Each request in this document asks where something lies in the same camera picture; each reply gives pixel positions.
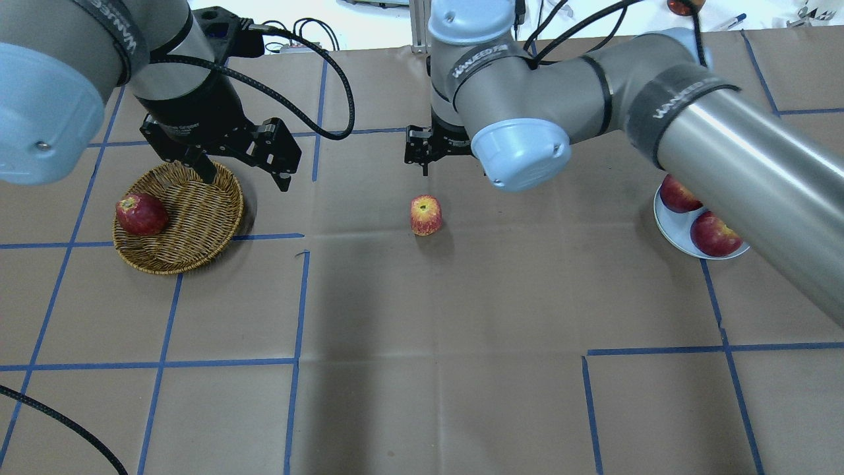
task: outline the light blue end cap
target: light blue end cap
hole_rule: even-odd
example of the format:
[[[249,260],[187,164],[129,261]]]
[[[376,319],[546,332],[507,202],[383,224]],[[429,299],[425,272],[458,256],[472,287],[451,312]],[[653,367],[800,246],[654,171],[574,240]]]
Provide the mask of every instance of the light blue end cap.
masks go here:
[[[537,118],[517,118],[482,128],[472,139],[472,153],[493,186],[523,191],[550,180],[571,158],[568,134]]]
[[[103,123],[100,94],[44,53],[0,43],[0,180],[66,177]]]
[[[443,43],[468,46],[504,35],[515,21],[515,0],[433,0],[428,31]]]
[[[697,54],[697,42],[695,41],[695,31],[689,28],[669,28],[667,30],[662,31],[649,31],[645,33],[645,35],[665,35],[671,38],[674,38],[679,44],[685,46],[687,50],[691,53],[691,56],[696,60],[700,61],[700,55]],[[709,69],[712,69],[712,51],[709,48],[703,48],[703,56],[706,58],[706,66]]]

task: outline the blue tape grid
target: blue tape grid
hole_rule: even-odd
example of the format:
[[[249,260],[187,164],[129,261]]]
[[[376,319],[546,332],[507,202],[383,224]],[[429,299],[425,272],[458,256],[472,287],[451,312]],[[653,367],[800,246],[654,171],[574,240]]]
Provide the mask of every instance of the blue tape grid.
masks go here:
[[[771,106],[774,115],[788,116],[788,115],[807,115],[807,114],[837,114],[843,113],[844,108],[830,108],[830,109],[805,109],[783,111],[776,104],[771,88],[768,85],[765,75],[757,60],[756,54],[753,50],[753,45],[744,30],[741,30],[741,36],[744,39],[744,45],[747,48],[747,53],[750,57],[750,62],[757,77],[762,85],[762,90]],[[744,424],[744,432],[748,439],[750,453],[753,456],[753,461],[758,475],[765,474],[765,468],[762,464],[759,447],[756,444],[755,434],[753,432],[753,424],[750,421],[748,414],[747,403],[744,399],[744,393],[741,388],[741,381],[739,380],[739,373],[735,366],[733,354],[735,352],[760,352],[760,351],[792,351],[792,350],[826,350],[826,349],[844,349],[844,342],[819,342],[819,343],[795,343],[795,344],[770,344],[770,345],[731,345],[727,331],[722,327],[721,309],[718,305],[718,299],[715,293],[715,287],[712,283],[712,278],[709,272],[709,266],[704,259],[701,259],[701,270],[706,281],[706,287],[709,291],[709,296],[712,304],[712,311],[715,315],[718,330],[721,334],[722,345],[712,347],[664,347],[664,348],[607,348],[594,349],[587,352],[587,357],[597,356],[615,356],[615,355],[647,355],[647,354],[681,354],[681,353],[706,353],[706,352],[723,352],[727,359],[727,365],[730,373],[730,378],[733,382],[733,388],[738,402],[738,409],[741,413],[742,423]],[[595,450],[595,467],[599,474],[603,473],[603,466],[601,463],[600,445],[598,444],[598,428],[595,422],[595,409],[592,401],[592,385],[589,379],[589,370],[586,357],[583,359],[583,384],[586,387],[587,397],[587,411],[589,415],[589,424],[592,430],[592,445]]]
[[[753,64],[754,70],[759,77],[759,80],[762,85],[762,89],[765,92],[766,98],[771,106],[771,110],[777,116],[786,116],[786,115],[809,115],[809,114],[836,114],[836,113],[844,113],[844,108],[830,108],[830,109],[805,109],[805,110],[790,110],[790,111],[782,111],[776,105],[776,101],[771,93],[771,89],[767,84],[764,74],[761,71],[759,62],[756,58],[755,52],[753,47],[750,43],[748,36],[746,35],[745,31],[741,31],[741,35],[744,39],[745,46],[747,48],[747,52],[750,57],[750,61]],[[322,116],[324,112],[325,106],[325,89],[326,89],[326,79],[327,79],[327,64],[323,63],[322,65],[322,79],[320,85],[320,100],[319,100],[319,113],[317,116],[317,124],[322,126]],[[90,197],[91,189],[93,188],[94,181],[96,178],[96,174],[99,170],[99,166],[102,160],[103,153],[106,148],[110,147],[125,147],[125,146],[142,146],[146,145],[147,143],[144,141],[131,141],[131,142],[116,142],[110,143],[108,142],[108,137],[111,134],[111,129],[114,126],[114,122],[116,119],[117,108],[120,105],[120,102],[123,97],[124,90],[120,91],[120,95],[118,96],[117,104],[112,112],[111,119],[109,122],[108,129],[105,133],[105,139],[103,143],[100,144],[90,144],[89,148],[98,148],[100,149],[99,155],[97,156],[97,162],[95,164],[94,172],[92,173],[91,179],[89,180],[88,189],[86,191],[82,206],[80,208],[78,219],[76,225],[73,229],[73,234],[71,239],[67,243],[7,243],[7,244],[0,244],[0,250],[4,249],[27,249],[27,248],[65,248],[66,253],[64,260],[62,261],[62,266],[59,270],[59,276],[56,281],[56,285],[53,289],[53,293],[51,295],[50,304],[48,305],[46,315],[44,318],[44,323],[41,327],[41,332],[39,333],[38,340],[35,344],[35,349],[32,354],[32,358],[30,359],[30,364],[26,365],[0,365],[0,371],[22,371],[25,372],[24,383],[21,387],[21,392],[25,393],[31,375],[35,371],[64,371],[64,370],[86,370],[86,369],[158,369],[156,375],[156,383],[154,388],[154,399],[153,403],[150,406],[150,413],[148,419],[148,426],[147,426],[147,433],[144,436],[144,443],[142,449],[142,456],[141,456],[141,463],[138,467],[138,475],[143,473],[143,464],[145,463],[145,457],[147,453],[147,449],[149,448],[149,436],[151,435],[152,423],[154,421],[154,413],[155,413],[155,404],[157,402],[157,395],[160,388],[160,380],[161,375],[163,374],[163,370],[165,368],[200,368],[200,367],[229,367],[229,366],[253,366],[253,365],[275,365],[275,364],[289,364],[292,365],[294,368],[294,378],[291,383],[290,388],[290,400],[289,400],[289,415],[288,415],[288,427],[287,427],[287,440],[285,445],[284,451],[284,473],[285,475],[289,474],[290,470],[290,456],[291,456],[291,449],[292,449],[292,442],[293,442],[293,424],[295,418],[295,402],[296,402],[296,392],[298,387],[298,375],[299,375],[299,357],[301,355],[301,336],[302,330],[304,328],[304,314],[305,314],[305,295],[306,295],[306,287],[307,287],[307,274],[308,274],[308,267],[310,263],[310,253],[305,252],[305,263],[303,264],[303,275],[302,275],[302,288],[301,288],[301,295],[300,295],[300,314],[299,314],[299,329],[297,330],[296,335],[296,349],[295,349],[295,357],[294,358],[258,358],[258,359],[242,359],[242,360],[209,360],[209,361],[176,361],[176,362],[168,362],[165,361],[166,356],[166,349],[169,342],[169,335],[170,329],[172,326],[172,319],[175,317],[176,305],[178,302],[178,295],[181,289],[181,276],[178,277],[176,281],[176,289],[174,291],[173,297],[173,307],[170,312],[170,320],[168,321],[167,326],[167,333],[165,336],[165,343],[162,346],[162,357],[158,362],[134,362],[134,363],[66,363],[66,364],[38,364],[36,363],[38,352],[41,349],[41,343],[43,342],[44,335],[46,333],[46,328],[49,324],[52,308],[55,304],[55,300],[59,291],[59,288],[62,283],[62,279],[64,277],[64,272],[67,269],[67,264],[70,258],[70,254],[74,248],[96,248],[96,247],[109,247],[112,246],[113,243],[110,241],[106,242],[76,242],[76,235],[78,233],[79,226],[81,225],[82,217],[84,215],[85,208],[87,207],[88,200]],[[373,129],[362,129],[362,130],[355,130],[352,134],[395,134],[395,133],[403,133],[404,128],[373,128]],[[314,150],[314,164],[313,164],[313,171],[311,175],[311,179],[313,181],[317,180],[318,176],[318,167],[319,167],[319,157],[320,157],[320,148],[321,148],[321,136],[314,133],[314,132],[299,132],[293,133],[295,137],[316,137],[316,144]],[[291,233],[291,234],[264,234],[264,235],[245,235],[245,236],[237,236],[235,240],[263,240],[263,239],[287,239],[287,238],[303,238],[304,236],[301,234]],[[748,442],[750,445],[751,453],[754,458],[754,463],[756,467],[756,471],[758,474],[764,474],[764,468],[762,466],[762,462],[760,459],[760,454],[758,447],[756,445],[755,436],[753,434],[752,424],[749,420],[746,402],[744,400],[744,396],[741,390],[741,384],[739,381],[738,372],[735,368],[735,362],[733,360],[733,353],[735,352],[769,352],[769,351],[793,351],[793,350],[825,350],[825,349],[844,349],[844,342],[839,341],[832,341],[832,342],[814,342],[814,343],[793,343],[793,344],[761,344],[761,345],[730,345],[727,332],[721,327],[721,312],[720,308],[718,307],[717,303],[717,296],[715,294],[715,289],[711,281],[711,276],[709,274],[708,266],[705,260],[701,260],[701,268],[704,273],[704,277],[706,279],[706,285],[709,289],[710,298],[712,302],[713,312],[716,317],[716,321],[719,327],[719,330],[722,335],[723,344],[721,346],[712,346],[712,347],[654,347],[654,348],[604,348],[604,349],[592,349],[587,352],[587,357],[598,357],[598,356],[618,356],[618,355],[648,355],[648,354],[689,354],[689,353],[707,353],[707,352],[724,352],[727,360],[728,360],[728,367],[730,371],[730,376],[733,380],[733,386],[736,392],[736,398],[739,404],[739,410],[741,411],[745,432],[748,437]],[[591,381],[589,378],[589,369],[588,369],[588,362],[587,358],[583,357],[582,359],[582,367],[583,367],[583,379],[584,379],[584,387],[586,390],[586,399],[587,399],[587,413],[589,416],[589,423],[590,429],[592,431],[592,447],[594,450],[595,456],[595,466],[596,471],[598,474],[603,474],[603,463],[601,460],[601,452],[600,452],[600,444],[598,440],[598,427],[595,418],[595,408],[594,402],[592,399],[592,386]],[[3,446],[0,448],[0,467],[3,466],[3,460],[6,456],[8,444],[11,439],[12,433],[14,431],[14,425],[17,421],[17,417],[19,415],[20,404],[18,403],[12,415],[12,419],[9,422],[9,426],[6,432],[6,436],[3,439]]]
[[[117,118],[117,109],[120,106],[120,103],[123,99],[123,94],[126,92],[126,88],[122,87],[120,92],[117,95],[117,101],[114,106],[114,110],[111,112],[111,118],[109,119],[108,127],[105,130],[105,138],[104,142],[108,142],[108,137],[111,135],[111,130],[114,128],[114,122]],[[73,251],[73,245],[76,243],[76,237],[79,233],[79,227],[82,225],[82,218],[85,215],[85,209],[88,207],[88,200],[91,197],[91,190],[94,188],[94,181],[97,178],[97,172],[100,170],[100,163],[102,162],[103,155],[106,152],[105,146],[100,147],[100,153],[97,154],[97,161],[94,164],[94,170],[91,173],[91,178],[88,180],[88,187],[85,189],[85,196],[82,199],[82,205],[79,207],[79,213],[76,217],[76,224],[73,225],[73,232],[70,235],[70,239],[68,241],[68,247],[64,253],[64,259],[62,260],[62,266],[59,268],[58,277],[56,278],[56,285],[53,287],[52,295],[50,296],[50,303],[47,305],[47,310],[44,315],[44,321],[41,324],[41,330],[38,333],[38,339],[35,341],[35,348],[32,350],[32,356],[30,357],[30,366],[34,365],[38,360],[38,353],[41,351],[41,344],[44,342],[44,336],[47,331],[47,326],[50,324],[50,318],[52,316],[52,310],[56,305],[56,297],[58,296],[59,289],[62,287],[62,280],[64,279],[65,270],[68,268],[68,261],[70,260],[70,254]],[[24,376],[24,382],[20,387],[21,394],[26,394],[26,390],[30,385],[30,379],[32,378],[32,369],[26,370],[26,375]],[[12,439],[12,433],[14,432],[14,426],[18,421],[18,415],[20,414],[20,407],[21,403],[17,402],[14,405],[14,411],[12,412],[12,419],[8,423],[8,428],[6,429],[6,436],[3,438],[3,446],[0,447],[0,468],[3,467],[3,461],[6,458],[6,452],[8,450],[8,444]]]
[[[323,78],[322,78],[322,90],[325,89],[325,71],[323,69]],[[302,270],[302,287],[300,290],[300,309],[299,309],[299,328],[296,334],[296,347],[295,347],[295,355],[293,358],[255,358],[255,359],[231,359],[231,360],[207,360],[207,361],[167,361],[167,350],[170,345],[170,335],[172,333],[173,322],[176,317],[176,310],[178,307],[179,297],[181,294],[181,284],[183,280],[183,275],[180,274],[176,278],[176,288],[173,292],[173,298],[170,305],[170,313],[167,320],[167,326],[165,329],[165,336],[164,342],[161,347],[161,353],[159,361],[157,362],[128,362],[128,363],[49,363],[49,364],[38,364],[37,358],[38,354],[41,351],[41,345],[44,341],[47,326],[49,325],[50,318],[52,315],[52,311],[55,307],[56,300],[58,293],[60,291],[62,281],[64,279],[65,271],[68,267],[68,262],[70,260],[71,253],[75,248],[104,248],[104,247],[112,247],[114,243],[112,241],[98,241],[98,242],[78,242],[77,236],[79,228],[81,227],[82,220],[84,217],[84,213],[88,207],[88,202],[90,199],[91,192],[94,188],[94,184],[97,178],[98,171],[100,170],[100,164],[102,163],[103,156],[107,148],[111,147],[120,147],[120,146],[141,146],[147,145],[146,142],[142,141],[134,141],[134,142],[122,142],[122,143],[110,143],[108,141],[109,137],[111,136],[111,131],[114,128],[114,123],[116,121],[118,109],[122,103],[123,95],[125,93],[125,88],[121,88],[118,97],[116,100],[116,105],[111,113],[111,117],[109,119],[108,127],[105,132],[105,137],[103,142],[100,144],[90,144],[88,148],[97,148],[99,149],[99,153],[97,155],[97,160],[94,165],[94,170],[91,174],[91,177],[88,182],[88,187],[86,188],[85,195],[83,198],[83,202],[80,206],[79,213],[77,215],[77,220],[73,228],[73,232],[71,234],[70,239],[65,243],[5,243],[0,244],[0,250],[8,250],[8,249],[38,249],[38,248],[63,248],[65,249],[64,258],[62,260],[62,265],[59,269],[58,278],[56,279],[56,284],[53,287],[50,302],[47,306],[46,315],[41,325],[41,329],[38,335],[38,338],[35,342],[35,349],[32,352],[32,356],[30,357],[30,362],[28,364],[12,364],[12,365],[0,365],[0,372],[24,372],[24,382],[21,385],[20,392],[26,394],[26,390],[29,386],[30,379],[32,374],[35,371],[69,371],[69,370],[91,370],[91,369],[156,369],[156,378],[154,383],[153,395],[150,401],[149,407],[149,415],[147,417],[147,424],[144,430],[144,437],[143,437],[143,445],[141,449],[140,459],[138,461],[138,475],[143,475],[143,471],[146,465],[147,455],[149,453],[149,441],[152,435],[152,429],[154,425],[155,419],[155,412],[158,406],[158,397],[161,388],[161,381],[163,378],[164,370],[167,368],[209,368],[209,367],[235,367],[235,366],[262,366],[262,365],[291,365],[293,367],[293,379],[291,382],[290,388],[290,399],[289,399],[289,415],[288,415],[288,427],[287,427],[287,435],[288,440],[286,441],[285,446],[285,458],[284,458],[284,473],[289,474],[289,460],[290,460],[290,450],[292,448],[292,434],[293,434],[293,422],[294,422],[294,415],[295,415],[295,401],[296,401],[296,391],[298,387],[298,376],[299,376],[299,358],[301,356],[301,347],[302,347],[302,331],[304,328],[304,318],[305,318],[305,302],[306,302],[306,293],[307,293],[307,276],[310,267],[310,251],[305,251],[303,254],[305,255],[304,263],[303,263],[303,270]],[[323,97],[321,94],[320,97],[320,122],[322,121],[322,108],[323,108]],[[360,131],[359,133],[372,133],[373,131]],[[316,135],[316,134],[297,134],[299,136],[307,136],[307,135]],[[318,156],[319,147],[316,148],[316,153]],[[298,239],[303,238],[304,235],[300,233],[280,233],[280,234],[246,234],[240,236],[234,236],[234,241],[262,241],[262,240],[278,240],[278,239]],[[12,417],[9,421],[8,428],[6,430],[6,434],[3,438],[3,445],[0,447],[0,468],[3,467],[3,462],[5,460],[6,454],[8,453],[8,446],[12,439],[12,435],[14,433],[14,428],[18,420],[18,416],[20,413],[21,404],[17,403],[15,405]]]

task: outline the partially peeled apple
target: partially peeled apple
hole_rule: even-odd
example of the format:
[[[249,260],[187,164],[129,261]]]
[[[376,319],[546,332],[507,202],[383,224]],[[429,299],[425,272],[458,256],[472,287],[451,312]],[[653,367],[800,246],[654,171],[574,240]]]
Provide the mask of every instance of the partially peeled apple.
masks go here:
[[[704,254],[726,257],[739,250],[744,240],[718,216],[706,211],[691,225],[691,242]]]
[[[429,194],[410,201],[410,228],[417,236],[429,236],[442,227],[440,202]]]

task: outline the metal frame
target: metal frame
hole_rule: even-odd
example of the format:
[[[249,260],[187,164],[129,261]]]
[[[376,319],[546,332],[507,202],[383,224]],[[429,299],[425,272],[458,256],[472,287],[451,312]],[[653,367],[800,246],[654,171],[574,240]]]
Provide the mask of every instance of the metal frame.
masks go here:
[[[430,0],[410,0],[410,29],[413,34],[413,44],[410,48],[414,53],[426,54],[430,48],[428,39],[428,18],[430,17]]]

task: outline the black cable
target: black cable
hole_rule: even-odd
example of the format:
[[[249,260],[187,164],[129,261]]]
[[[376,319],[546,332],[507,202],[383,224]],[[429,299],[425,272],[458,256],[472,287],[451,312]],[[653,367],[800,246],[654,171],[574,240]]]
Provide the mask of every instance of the black cable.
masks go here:
[[[542,10],[545,6],[545,0],[539,0],[539,15],[536,17],[536,29],[539,29],[539,26],[542,24]]]
[[[539,52],[536,57],[533,59],[536,63],[542,61],[543,57],[546,57],[548,53],[552,52],[556,47],[558,47],[563,41],[568,40],[578,31],[583,30],[587,26],[595,23],[596,21],[600,20],[601,18],[614,14],[615,12],[621,10],[624,7],[629,7],[634,3],[639,3],[641,0],[622,0],[621,2],[615,3],[613,5],[608,6],[602,10],[598,10],[596,13],[586,17],[583,21],[578,23],[577,25],[572,26],[570,29],[566,30],[560,36],[557,36],[553,41],[551,41],[541,52]]]
[[[265,21],[265,22],[261,23],[261,25],[270,25],[270,24],[273,24],[273,23],[278,24],[279,26],[281,26],[281,29],[282,29],[282,30],[287,30],[287,25],[285,25],[284,23],[282,23],[282,22],[280,22],[280,21],[278,21],[278,20],[276,20],[276,19],[268,19],[267,21]],[[288,44],[288,46],[293,46],[293,41],[288,40],[288,41],[287,41],[287,44]],[[267,50],[267,51],[269,51],[269,52],[274,52],[274,53],[280,53],[280,52],[281,52],[281,47],[280,47],[279,49],[277,49],[277,50],[271,50],[271,49],[269,49],[269,46],[270,46],[270,45],[279,45],[279,46],[284,46],[283,44],[278,43],[278,42],[267,43],[267,45],[266,45],[266,46],[264,46],[264,49],[266,49],[266,50]]]
[[[272,45],[279,45],[279,49],[274,50],[273,48],[270,47]],[[284,49],[284,43],[280,43],[278,41],[270,41],[269,43],[264,45],[264,49],[266,49],[268,52],[279,54],[279,53],[281,53],[281,50]]]
[[[551,9],[551,13],[548,14],[548,18],[546,18],[544,22],[539,24],[539,26],[536,27],[536,30],[534,30],[533,33],[531,33],[530,36],[527,37],[527,39],[525,40],[524,47],[522,49],[527,51],[527,49],[536,41],[536,39],[539,38],[539,35],[543,32],[543,30],[548,28],[548,25],[551,24],[551,20],[554,19],[554,16],[557,14],[557,12],[559,12],[565,6],[565,4],[568,3],[568,1],[569,0],[561,0],[554,6],[554,8]]]
[[[613,27],[613,30],[609,32],[609,35],[607,35],[606,38],[601,40],[600,43],[593,46],[592,49],[587,52],[594,52],[606,46],[607,43],[609,43],[615,37],[615,34],[619,32],[621,24],[625,21],[625,16],[627,16],[627,7],[621,9],[621,16],[619,16],[619,21],[615,22],[615,27]]]
[[[340,40],[338,40],[337,34],[334,33],[334,29],[331,26],[329,26],[326,22],[324,22],[320,19],[315,19],[315,18],[311,18],[311,17],[305,17],[305,18],[297,19],[293,23],[293,32],[295,34],[299,35],[299,36],[305,36],[303,29],[305,28],[305,25],[307,25],[309,23],[316,23],[317,25],[320,25],[322,27],[322,29],[325,30],[325,32],[328,34],[328,39],[331,41],[332,49],[334,49],[334,51],[340,50]]]
[[[0,394],[4,396],[11,397],[15,401],[19,401],[21,404],[25,404],[26,406],[32,407],[33,409],[37,409],[46,415],[50,416],[51,418],[56,419],[58,422],[66,425],[70,428],[73,432],[82,436],[83,439],[87,440],[89,444],[93,445],[96,450],[100,451],[110,463],[111,465],[117,470],[117,473],[120,475],[128,475],[126,472],[126,468],[120,463],[120,460],[117,459],[117,456],[114,455],[105,444],[103,444],[99,439],[97,439],[92,433],[85,430],[84,427],[75,423],[73,420],[61,414],[59,411],[53,409],[52,407],[47,406],[46,404],[42,404],[41,402],[32,399],[29,396],[25,396],[16,390],[8,388],[4,385],[0,385]]]
[[[292,102],[290,102],[286,97],[279,94],[277,91],[273,90],[269,86],[246,76],[245,74],[239,73],[234,69],[227,68],[221,64],[212,63],[210,61],[206,61],[204,59],[200,59],[198,57],[189,57],[189,56],[179,56],[179,55],[167,55],[161,58],[153,59],[149,63],[150,64],[158,64],[158,63],[178,63],[178,64],[189,64],[191,66],[198,66],[199,68],[206,68],[212,71],[216,71],[218,73],[224,74],[229,76],[232,79],[237,79],[241,83],[245,85],[249,85],[252,88],[260,90],[262,93],[266,94],[267,96],[272,97],[282,106],[287,107],[291,112],[293,112],[305,125],[308,126],[311,130],[320,134],[322,137],[330,140],[341,140],[349,137],[354,129],[354,97],[352,96],[352,88],[349,85],[349,79],[346,77],[346,74],[343,72],[343,69],[334,61],[333,58],[328,54],[327,51],[320,48],[319,46],[311,43],[310,41],[302,38],[299,35],[291,33],[287,30],[280,30],[278,28],[273,28],[270,31],[262,31],[264,35],[270,36],[281,36],[283,38],[287,38],[289,40],[297,41],[310,49],[312,49],[316,54],[320,55],[326,62],[337,72],[337,76],[340,78],[340,82],[343,83],[343,88],[346,91],[346,98],[349,101],[349,123],[346,125],[346,128],[343,132],[339,134],[333,134],[328,132],[326,129],[320,127],[316,123],[314,123],[305,113],[296,107]]]
[[[326,34],[328,35],[328,39],[331,42],[331,49],[333,49],[334,51],[337,51],[338,49],[340,49],[340,44],[339,44],[339,41],[337,41],[336,36],[334,35],[334,30],[332,30],[332,28],[330,26],[328,26],[325,22],[322,22],[321,20],[317,20],[317,19],[303,19],[303,20],[304,21],[302,21],[302,25],[299,26],[299,31],[298,32],[294,31],[294,33],[296,33],[299,36],[305,36],[305,25],[307,25],[309,23],[316,23],[317,25],[320,25],[322,27],[322,30],[325,31]]]
[[[583,21],[578,23],[577,25],[572,26],[569,30],[565,31],[560,36],[557,36],[556,39],[551,41],[541,52],[539,52],[536,57],[533,59],[534,64],[536,65],[545,65],[545,64],[553,64],[553,62],[546,62],[543,61],[542,58],[547,56],[550,52],[552,52],[556,47],[558,47],[563,41],[568,40],[578,31],[583,30],[587,26],[591,25],[595,21],[599,19],[613,14],[623,8],[627,8],[630,5],[635,3],[639,3],[641,0],[622,0],[621,2],[615,3],[613,5],[604,8],[603,10],[597,11],[595,14],[590,15],[589,17],[585,18]],[[701,21],[698,15],[699,8],[697,5],[693,4],[691,0],[680,0],[684,5],[691,8],[692,11],[692,23],[695,29],[695,46],[698,51],[698,59],[704,68],[707,68],[706,59],[704,58],[704,48],[703,48],[703,39],[701,37]]]
[[[284,23],[281,23],[280,21],[278,21],[276,19],[268,19],[267,21],[261,23],[261,25],[269,25],[271,23],[278,23],[279,26],[282,27],[282,29],[287,30],[287,25],[285,25]]]
[[[709,65],[706,64],[706,52],[703,49],[703,38],[701,37],[701,8],[691,0],[680,0],[680,2],[691,9],[691,22],[695,27],[695,46],[697,47],[698,61],[704,68],[709,68]]]

